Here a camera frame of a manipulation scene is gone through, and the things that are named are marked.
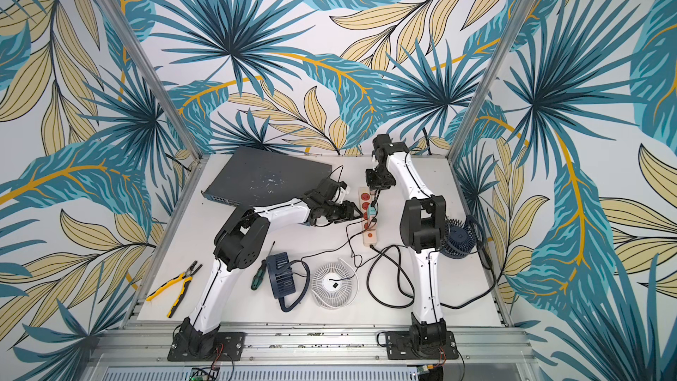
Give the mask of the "beige power strip red sockets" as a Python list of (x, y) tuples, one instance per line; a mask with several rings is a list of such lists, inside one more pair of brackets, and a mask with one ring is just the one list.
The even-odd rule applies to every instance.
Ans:
[(370, 246), (377, 244), (377, 217), (369, 220), (367, 212), (369, 206), (377, 208), (377, 192), (363, 186), (359, 188), (358, 199), (363, 218), (363, 227), (361, 228), (362, 242), (365, 247), (370, 248)]

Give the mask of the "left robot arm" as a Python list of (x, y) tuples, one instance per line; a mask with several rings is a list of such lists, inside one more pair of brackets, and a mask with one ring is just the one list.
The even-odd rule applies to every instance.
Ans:
[(171, 362), (200, 361), (216, 354), (221, 315), (234, 284), (244, 269), (259, 259), (269, 231), (289, 225), (317, 226), (362, 218), (361, 209), (346, 200), (347, 184), (326, 178), (298, 198), (271, 206), (238, 206), (214, 239), (214, 262), (210, 278), (189, 317), (173, 335), (167, 359)]

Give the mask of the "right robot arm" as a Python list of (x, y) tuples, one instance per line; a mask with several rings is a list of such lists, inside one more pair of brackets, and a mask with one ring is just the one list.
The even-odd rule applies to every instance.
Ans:
[(397, 186), (404, 196), (400, 237), (414, 265), (414, 311), (409, 335), (418, 354), (444, 347), (447, 326), (437, 284), (438, 259), (446, 231), (446, 201), (435, 195), (414, 167), (408, 147), (387, 134), (373, 139), (375, 169), (366, 170), (371, 190)]

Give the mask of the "white round desk fan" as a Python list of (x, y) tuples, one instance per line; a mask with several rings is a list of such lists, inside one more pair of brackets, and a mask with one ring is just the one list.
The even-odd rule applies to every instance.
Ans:
[(354, 301), (359, 283), (354, 268), (344, 259), (339, 259), (319, 266), (312, 273), (310, 287), (318, 306), (326, 310), (338, 310)]

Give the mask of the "navy blue desk fan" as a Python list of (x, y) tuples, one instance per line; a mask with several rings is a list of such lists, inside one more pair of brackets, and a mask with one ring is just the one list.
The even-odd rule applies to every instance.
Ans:
[[(294, 300), (294, 302), (287, 306), (285, 304), (285, 298), (296, 292), (294, 284), (294, 274), (292, 270), (292, 265), (295, 263), (301, 263), (305, 270), (305, 283), (303, 291), (301, 294)], [(291, 312), (294, 308), (301, 303), (303, 298), (306, 296), (309, 287), (310, 287), (310, 267), (306, 262), (301, 260), (289, 261), (287, 252), (278, 253), (271, 255), (266, 259), (266, 266), (269, 275), (269, 280), (271, 283), (271, 288), (273, 292), (273, 297), (279, 301), (280, 310), (283, 312)]]

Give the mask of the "dark blue round fan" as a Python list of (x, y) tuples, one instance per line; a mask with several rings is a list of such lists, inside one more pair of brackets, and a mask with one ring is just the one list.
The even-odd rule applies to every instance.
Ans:
[(460, 220), (447, 220), (446, 236), (442, 240), (440, 252), (450, 259), (463, 259), (470, 255), (477, 243), (472, 229)]

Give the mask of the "dark grey network switch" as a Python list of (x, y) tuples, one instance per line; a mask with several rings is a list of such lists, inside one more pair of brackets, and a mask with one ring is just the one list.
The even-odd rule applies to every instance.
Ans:
[(203, 196), (229, 206), (272, 206), (315, 189), (331, 172), (322, 162), (242, 147)]

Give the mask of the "green handled screwdriver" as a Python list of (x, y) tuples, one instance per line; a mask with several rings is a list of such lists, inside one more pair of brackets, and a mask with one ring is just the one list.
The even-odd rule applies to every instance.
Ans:
[(273, 251), (275, 243), (272, 243), (269, 252), (267, 253), (266, 257), (261, 261), (261, 264), (259, 268), (257, 269), (257, 272), (255, 273), (254, 277), (252, 278), (251, 284), (250, 284), (250, 289), (252, 291), (256, 291), (260, 288), (261, 284), (263, 283), (264, 276), (266, 275), (266, 270), (267, 270), (267, 262), (266, 260), (268, 257), (271, 255), (271, 252)]

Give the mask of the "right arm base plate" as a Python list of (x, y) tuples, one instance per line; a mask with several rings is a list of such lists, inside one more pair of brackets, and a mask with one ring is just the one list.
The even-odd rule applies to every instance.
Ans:
[(412, 324), (407, 331), (382, 331), (377, 334), (377, 345), (387, 349), (389, 360), (456, 360), (459, 358), (454, 334), (446, 322), (420, 322), (411, 314)]

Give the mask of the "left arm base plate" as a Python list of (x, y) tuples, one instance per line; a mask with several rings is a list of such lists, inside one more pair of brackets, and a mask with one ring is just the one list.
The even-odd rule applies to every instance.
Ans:
[(210, 333), (202, 333), (186, 317), (173, 333), (167, 359), (170, 362), (239, 362), (245, 337), (246, 333), (220, 332), (218, 327)]

